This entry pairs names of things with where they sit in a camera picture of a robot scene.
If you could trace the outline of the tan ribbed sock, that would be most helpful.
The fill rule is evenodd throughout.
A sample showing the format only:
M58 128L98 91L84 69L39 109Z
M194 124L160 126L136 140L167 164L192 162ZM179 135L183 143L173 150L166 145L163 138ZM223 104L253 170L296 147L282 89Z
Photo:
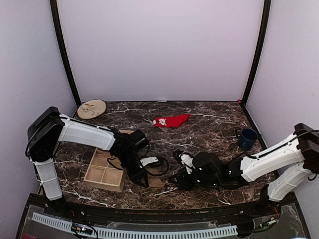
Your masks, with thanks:
M151 176L148 174L149 187L151 188L163 188L165 182L162 182L158 176Z

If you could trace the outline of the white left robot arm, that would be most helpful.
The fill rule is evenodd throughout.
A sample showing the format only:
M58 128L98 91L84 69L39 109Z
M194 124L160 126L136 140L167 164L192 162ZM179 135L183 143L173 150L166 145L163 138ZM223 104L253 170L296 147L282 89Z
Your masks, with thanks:
M51 209L59 217L70 213L53 163L56 148L61 142L72 142L108 151L119 159L129 179L144 188L149 187L148 174L138 152L148 145L141 130L122 133L115 129L97 126L72 119L49 107L27 130L28 143L25 156L34 164Z

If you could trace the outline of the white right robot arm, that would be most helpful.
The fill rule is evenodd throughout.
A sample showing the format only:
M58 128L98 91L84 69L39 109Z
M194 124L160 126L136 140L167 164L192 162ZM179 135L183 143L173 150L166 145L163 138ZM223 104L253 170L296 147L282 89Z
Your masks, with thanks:
M223 163L213 152L196 156L176 150L175 160L183 166L168 181L181 190L195 187L235 190L272 171L287 167L275 181L265 187L266 196L255 204L254 211L265 216L306 178L319 173L319 131L304 123L280 143L253 155L242 154Z

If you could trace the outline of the wooden compartment tray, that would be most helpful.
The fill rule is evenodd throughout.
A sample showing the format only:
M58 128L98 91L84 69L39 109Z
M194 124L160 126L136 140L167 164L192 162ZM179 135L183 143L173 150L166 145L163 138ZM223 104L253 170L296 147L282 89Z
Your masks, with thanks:
M96 148L83 181L89 187L122 192L126 175L118 158Z

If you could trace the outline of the red patterned sock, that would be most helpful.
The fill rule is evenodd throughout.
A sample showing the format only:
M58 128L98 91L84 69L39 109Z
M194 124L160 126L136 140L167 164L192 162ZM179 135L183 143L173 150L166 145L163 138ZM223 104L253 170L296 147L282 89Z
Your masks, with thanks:
M158 117L153 120L156 127L180 127L190 117L189 114L177 115L173 117Z

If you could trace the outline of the small green circuit board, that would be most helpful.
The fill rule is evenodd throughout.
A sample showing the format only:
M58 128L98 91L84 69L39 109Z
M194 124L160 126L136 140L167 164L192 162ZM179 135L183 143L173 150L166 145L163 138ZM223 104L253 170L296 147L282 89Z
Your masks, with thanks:
M93 233L93 230L90 227L82 224L73 224L71 226L71 231L79 235L91 235Z

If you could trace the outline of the dark blue mug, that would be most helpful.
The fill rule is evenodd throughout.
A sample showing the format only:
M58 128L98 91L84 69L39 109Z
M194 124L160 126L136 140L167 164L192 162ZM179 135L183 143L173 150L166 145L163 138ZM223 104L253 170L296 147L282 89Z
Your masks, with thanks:
M235 135L238 139L238 146L243 151L251 150L258 135L252 128L236 129Z

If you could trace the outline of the black front rail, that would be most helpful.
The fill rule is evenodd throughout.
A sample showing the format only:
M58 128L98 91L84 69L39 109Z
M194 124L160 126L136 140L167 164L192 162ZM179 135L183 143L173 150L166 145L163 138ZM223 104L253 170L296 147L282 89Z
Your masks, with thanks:
M261 204L261 193L221 191L181 192L177 188L161 190L66 189L69 211L65 218L105 224L111 220L129 223L172 224L217 221L245 223L275 213L272 206Z

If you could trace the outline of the left black frame post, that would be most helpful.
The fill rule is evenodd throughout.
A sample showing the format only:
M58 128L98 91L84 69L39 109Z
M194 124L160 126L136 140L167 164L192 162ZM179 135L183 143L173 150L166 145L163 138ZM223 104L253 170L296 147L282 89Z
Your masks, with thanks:
M68 58L68 53L67 53L67 49L66 49L66 45L65 45L65 41L64 41L64 36L63 36L62 26L61 26L61 21L60 21L60 16L59 16L58 1L57 0L50 0L49 2L50 2L51 15L52 15L52 19L53 19L55 35L56 35L62 63L64 66L65 74L66 74L68 84L69 84L73 99L75 101L75 104L76 104L76 106L79 107L82 104L82 102L81 102L81 99L80 99L80 96L79 96L79 93L78 93L78 90L76 87L76 83L75 83L74 76L72 73L70 61Z

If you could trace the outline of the black frame post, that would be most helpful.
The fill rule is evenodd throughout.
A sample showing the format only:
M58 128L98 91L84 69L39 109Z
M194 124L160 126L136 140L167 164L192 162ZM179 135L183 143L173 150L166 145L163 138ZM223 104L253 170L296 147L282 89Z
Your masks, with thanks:
M244 94L241 100L241 105L243 108L246 107L246 104L248 102L253 83L256 77L257 69L259 66L262 50L263 50L263 45L265 41L265 36L266 36L266 31L267 31L267 26L268 26L268 20L269 20L269 15L270 15L270 9L271 9L271 0L264 0L264 5L263 5L263 11L262 11L262 18L261 18L261 24L260 24L260 29L259 29L259 34L258 34L258 39L257 39L257 44L256 44L256 49L250 69L250 73L248 76L247 84L244 90Z
M67 53L67 49L66 49L66 45L65 45L65 41L64 41L64 36L63 36L62 26L61 26L61 21L60 21L60 16L59 16L58 1L57 0L50 0L49 2L50 2L51 15L52 15L52 19L53 19L55 35L56 35L62 63L64 66L65 74L66 74L68 84L69 84L73 99L75 101L75 104L76 104L76 106L79 107L82 104L82 102L81 102L81 99L80 99L80 96L79 96L79 93L78 93L78 90L76 87L76 83L75 83L74 76L72 73L70 61L68 58L68 53Z

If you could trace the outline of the right black frame post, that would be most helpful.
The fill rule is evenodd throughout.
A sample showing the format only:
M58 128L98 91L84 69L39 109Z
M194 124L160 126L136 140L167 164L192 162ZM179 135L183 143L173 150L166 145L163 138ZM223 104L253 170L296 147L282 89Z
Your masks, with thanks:
M258 34L258 39L257 39L257 44L256 44L256 49L250 69L250 73L248 76L247 84L244 90L244 94L241 100L241 105L243 108L246 107L246 104L248 102L253 83L256 77L257 69L259 66L262 50L263 50L263 45L265 41L265 36L266 36L266 31L267 31L267 26L268 26L268 20L269 20L269 15L270 15L270 9L271 9L271 0L264 0L264 5L263 5L263 11L262 11L262 18L261 18L261 24L260 24L260 29L259 29L259 34Z

